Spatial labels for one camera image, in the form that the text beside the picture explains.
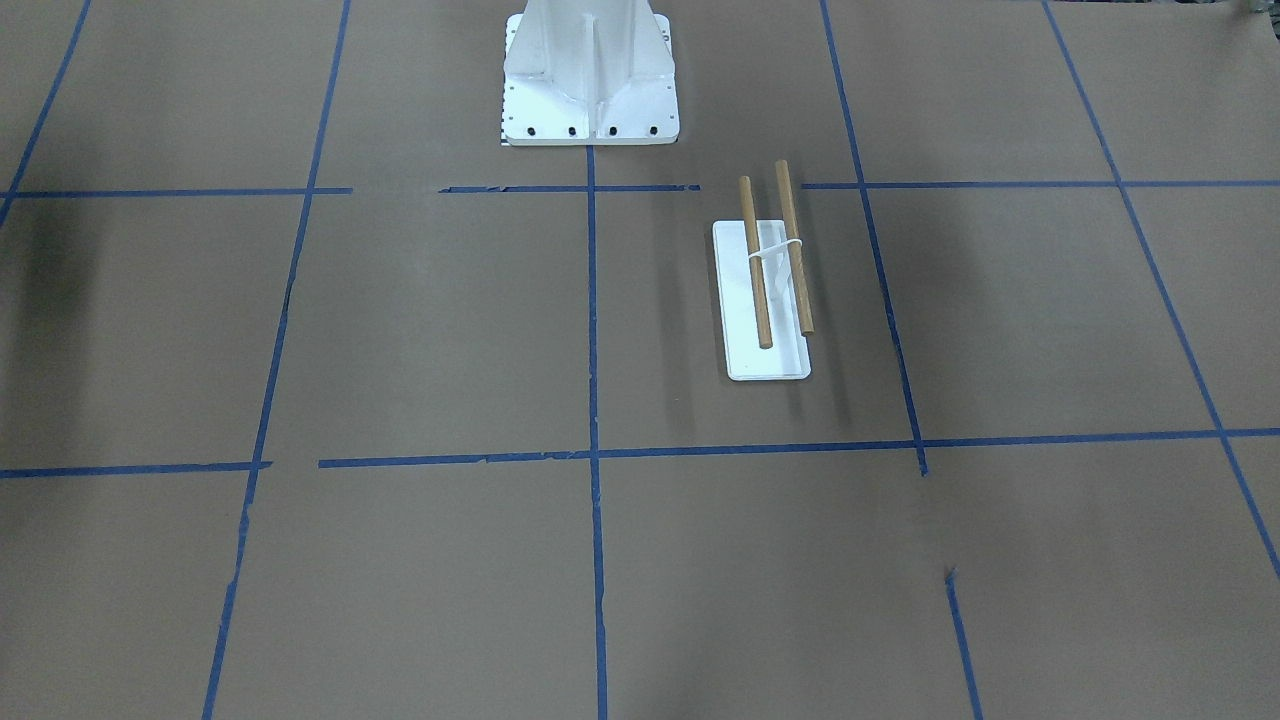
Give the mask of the white wooden towel rack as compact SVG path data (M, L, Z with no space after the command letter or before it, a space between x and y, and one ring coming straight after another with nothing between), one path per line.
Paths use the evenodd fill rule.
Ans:
M805 380L817 327L790 164L774 176L782 217L760 219L749 177L739 179L742 218L710 227L726 373L735 382Z

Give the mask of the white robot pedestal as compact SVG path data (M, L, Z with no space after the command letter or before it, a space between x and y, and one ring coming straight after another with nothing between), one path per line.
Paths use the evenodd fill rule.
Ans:
M671 23L649 1L529 1L504 41L503 145L678 141Z

